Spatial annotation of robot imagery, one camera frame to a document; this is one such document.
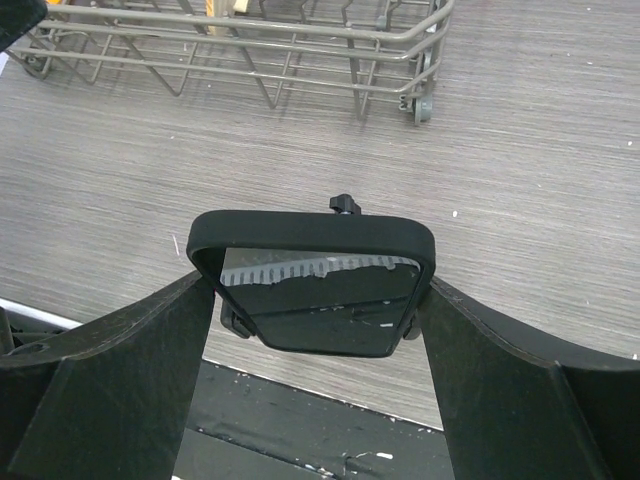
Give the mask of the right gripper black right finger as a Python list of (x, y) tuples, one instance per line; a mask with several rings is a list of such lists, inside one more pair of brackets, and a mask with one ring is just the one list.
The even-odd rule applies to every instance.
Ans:
[(419, 310), (458, 479), (635, 479), (639, 364), (434, 279)]

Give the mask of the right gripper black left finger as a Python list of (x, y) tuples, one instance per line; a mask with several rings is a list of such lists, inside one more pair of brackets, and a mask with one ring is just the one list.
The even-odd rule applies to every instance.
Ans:
[(1, 327), (5, 479), (168, 479), (214, 295), (197, 272), (91, 322), (16, 346)]

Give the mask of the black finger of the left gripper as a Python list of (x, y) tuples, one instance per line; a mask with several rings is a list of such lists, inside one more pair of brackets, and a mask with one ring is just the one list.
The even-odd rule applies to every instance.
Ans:
[(44, 0), (0, 0), (0, 49), (6, 51), (48, 13)]

